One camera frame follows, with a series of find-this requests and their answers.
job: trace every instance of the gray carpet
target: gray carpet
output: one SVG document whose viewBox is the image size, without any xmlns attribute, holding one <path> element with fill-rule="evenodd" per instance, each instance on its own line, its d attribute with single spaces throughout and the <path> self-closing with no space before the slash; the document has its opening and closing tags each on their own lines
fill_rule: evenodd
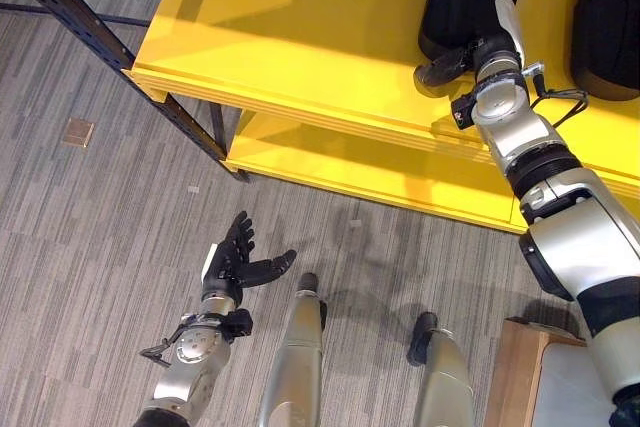
<svg viewBox="0 0 640 427">
<path fill-rule="evenodd" d="M 149 18 L 159 0 L 88 1 Z M 114 30 L 133 48 L 144 35 Z M 186 106 L 208 125 L 203 105 Z M 85 151 L 60 143 L 70 116 L 96 123 Z M 0 13 L 0 146 L 4 427 L 131 425 L 161 373 L 136 352 L 197 306 L 208 246 L 242 209 L 255 258 L 299 257 L 246 292 L 254 334 L 233 345 L 202 427 L 256 425 L 307 270 L 329 303 L 324 427 L 411 424 L 421 370 L 404 355 L 424 309 L 469 360 L 478 425 L 503 318 L 576 328 L 575 307 L 541 293 L 514 236 L 274 179 L 237 183 L 49 17 Z"/>
</svg>

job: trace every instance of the black metal rack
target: black metal rack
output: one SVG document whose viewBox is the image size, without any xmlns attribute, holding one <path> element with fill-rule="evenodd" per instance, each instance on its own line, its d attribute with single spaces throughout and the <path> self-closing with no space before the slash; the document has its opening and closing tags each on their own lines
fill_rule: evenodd
<svg viewBox="0 0 640 427">
<path fill-rule="evenodd" d="M 89 47 L 105 65 L 125 80 L 194 144 L 224 168 L 226 172 L 238 180 L 247 180 L 245 172 L 233 172 L 222 163 L 227 156 L 227 149 L 224 140 L 224 125 L 220 104 L 209 103 L 213 131 L 216 136 L 216 138 L 213 138 L 171 95 L 167 95 L 163 102 L 155 101 L 127 77 L 123 69 L 130 70 L 133 67 L 135 56 L 105 25 L 105 21 L 112 19 L 105 18 L 103 20 L 84 0 L 37 1 L 42 4 L 46 11 L 54 15 L 67 30 Z"/>
</svg>

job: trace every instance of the white object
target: white object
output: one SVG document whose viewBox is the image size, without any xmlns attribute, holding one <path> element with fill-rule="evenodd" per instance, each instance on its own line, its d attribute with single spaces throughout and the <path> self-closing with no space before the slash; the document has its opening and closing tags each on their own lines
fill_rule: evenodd
<svg viewBox="0 0 640 427">
<path fill-rule="evenodd" d="M 532 427 L 602 427 L 615 406 L 607 398 L 586 347 L 549 344 Z"/>
<path fill-rule="evenodd" d="M 520 63 L 524 67 L 524 43 L 522 42 L 522 29 L 518 14 L 516 14 L 516 6 L 513 0 L 496 0 L 496 12 L 498 14 L 498 22 L 504 30 L 509 32 L 516 46 L 518 54 L 520 54 Z"/>
<path fill-rule="evenodd" d="M 211 265 L 211 261 L 213 260 L 213 254 L 218 250 L 218 244 L 211 244 L 211 248 L 209 249 L 209 253 L 207 254 L 207 258 L 204 261 L 204 265 L 202 266 L 202 274 L 200 275 L 200 282 L 204 282 L 204 276 L 209 270 L 209 266 Z"/>
</svg>

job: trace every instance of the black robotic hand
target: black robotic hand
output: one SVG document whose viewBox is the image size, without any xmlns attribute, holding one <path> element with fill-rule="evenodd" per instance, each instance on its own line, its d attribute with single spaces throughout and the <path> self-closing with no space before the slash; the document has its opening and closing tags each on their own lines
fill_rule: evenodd
<svg viewBox="0 0 640 427">
<path fill-rule="evenodd" d="M 296 258 L 295 250 L 288 250 L 274 259 L 249 262 L 255 247 L 251 240 L 254 232 L 251 219 L 240 212 L 209 265 L 202 282 L 202 298 L 212 294 L 225 294 L 233 298 L 236 307 L 242 302 L 242 289 L 267 284 L 283 275 Z"/>
</svg>

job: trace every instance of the shelf leg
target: shelf leg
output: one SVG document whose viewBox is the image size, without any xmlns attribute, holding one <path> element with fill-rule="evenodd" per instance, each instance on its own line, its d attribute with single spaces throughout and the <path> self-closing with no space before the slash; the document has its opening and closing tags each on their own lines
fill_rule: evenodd
<svg viewBox="0 0 640 427">
<path fill-rule="evenodd" d="M 226 151 L 168 95 L 164 102 L 156 102 L 149 98 L 131 80 L 121 72 L 133 67 L 135 56 L 120 39 L 105 25 L 84 0 L 37 0 L 48 9 L 70 32 L 83 44 L 89 47 L 104 64 L 109 66 L 120 78 L 133 87 L 144 99 L 153 105 L 169 122 L 180 129 L 193 143 L 209 157 L 222 166 L 234 178 L 237 173 L 231 172 L 221 163 L 226 158 Z"/>
</svg>

